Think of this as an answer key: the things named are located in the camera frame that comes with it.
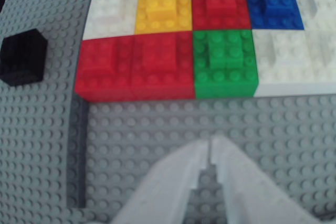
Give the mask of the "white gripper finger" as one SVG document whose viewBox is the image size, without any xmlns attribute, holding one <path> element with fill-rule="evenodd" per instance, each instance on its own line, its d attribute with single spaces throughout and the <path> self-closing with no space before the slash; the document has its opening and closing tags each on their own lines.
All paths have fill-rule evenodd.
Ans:
<svg viewBox="0 0 336 224">
<path fill-rule="evenodd" d="M 213 164 L 223 186 L 228 223 L 320 223 L 283 190 L 236 144 L 213 137 Z"/>
<path fill-rule="evenodd" d="M 112 222 L 182 223 L 208 151 L 207 140 L 193 141 L 156 162 Z"/>
</svg>

